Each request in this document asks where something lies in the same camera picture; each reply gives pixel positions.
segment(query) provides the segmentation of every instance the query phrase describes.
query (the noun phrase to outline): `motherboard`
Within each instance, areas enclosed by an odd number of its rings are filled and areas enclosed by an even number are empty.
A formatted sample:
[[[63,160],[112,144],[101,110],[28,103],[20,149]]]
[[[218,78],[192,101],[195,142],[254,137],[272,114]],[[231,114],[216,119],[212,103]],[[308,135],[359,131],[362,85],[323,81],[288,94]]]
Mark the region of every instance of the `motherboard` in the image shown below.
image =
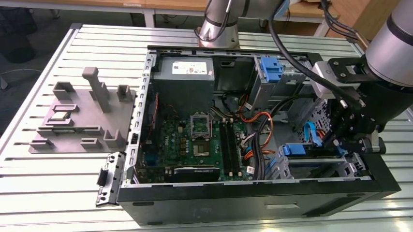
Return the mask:
[[[145,167],[137,171],[140,183],[192,182],[191,178],[195,181],[251,179],[239,149],[244,124],[208,120],[206,116],[206,121],[199,117],[163,121],[157,152],[144,153]]]

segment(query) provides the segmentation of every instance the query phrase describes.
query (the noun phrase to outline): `metal bracket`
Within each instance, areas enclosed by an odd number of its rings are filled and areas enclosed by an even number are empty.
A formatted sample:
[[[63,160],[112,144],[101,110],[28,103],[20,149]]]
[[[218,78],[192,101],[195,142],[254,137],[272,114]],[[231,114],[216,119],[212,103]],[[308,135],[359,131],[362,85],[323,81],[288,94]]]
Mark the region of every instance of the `metal bracket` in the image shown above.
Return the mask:
[[[379,146],[378,146],[378,132],[377,130],[373,131],[371,134],[367,134],[367,139],[370,139],[371,143],[371,150],[373,152],[379,152]]]
[[[119,151],[111,153],[105,160],[104,167],[100,169],[97,185],[100,186],[96,199],[96,207],[119,205],[117,193],[120,188],[120,177],[123,173],[123,165],[125,153]]]

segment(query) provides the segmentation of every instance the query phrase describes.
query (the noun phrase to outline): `white sticker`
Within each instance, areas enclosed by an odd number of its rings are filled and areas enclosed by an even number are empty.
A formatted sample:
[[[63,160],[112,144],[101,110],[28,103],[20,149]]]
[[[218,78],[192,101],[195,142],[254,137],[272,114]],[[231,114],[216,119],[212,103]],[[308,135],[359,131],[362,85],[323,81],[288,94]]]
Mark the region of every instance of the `white sticker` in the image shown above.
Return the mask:
[[[246,173],[254,174],[255,168],[251,166],[246,167]]]
[[[248,109],[248,110],[251,110],[251,108],[252,108],[252,106],[246,102],[244,103],[244,107]]]
[[[123,5],[124,5],[124,6],[136,6],[136,7],[141,7],[140,4],[133,4],[133,3],[124,3]]]
[[[207,64],[206,62],[173,62],[172,74],[206,75]]]

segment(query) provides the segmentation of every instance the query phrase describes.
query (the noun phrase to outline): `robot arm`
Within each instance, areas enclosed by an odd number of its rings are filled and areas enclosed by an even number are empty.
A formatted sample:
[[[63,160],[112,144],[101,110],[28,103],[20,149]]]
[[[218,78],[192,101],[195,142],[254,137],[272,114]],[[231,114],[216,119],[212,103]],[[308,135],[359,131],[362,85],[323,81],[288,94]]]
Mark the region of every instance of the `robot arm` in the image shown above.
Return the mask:
[[[272,10],[282,15],[290,0],[210,0],[200,31],[195,31],[203,47],[234,48],[238,46],[238,18],[267,19]]]

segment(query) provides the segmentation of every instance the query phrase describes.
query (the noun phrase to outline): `green circuit board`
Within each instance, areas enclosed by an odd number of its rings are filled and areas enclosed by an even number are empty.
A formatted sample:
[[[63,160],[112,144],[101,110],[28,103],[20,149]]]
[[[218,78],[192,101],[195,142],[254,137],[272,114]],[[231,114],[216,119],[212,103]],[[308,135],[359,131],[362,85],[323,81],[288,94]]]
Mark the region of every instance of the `green circuit board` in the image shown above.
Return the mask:
[[[242,134],[244,131],[243,123],[234,123],[232,126],[235,134]],[[194,131],[204,131],[204,129],[204,124],[194,124]],[[156,166],[215,167],[220,169],[220,181],[247,180],[250,175],[246,173],[246,167],[242,166],[239,150],[236,152],[242,176],[224,174],[219,121],[212,121],[210,129],[211,138],[208,141],[199,142],[199,140],[194,141],[190,136],[190,120],[164,121],[159,133]]]

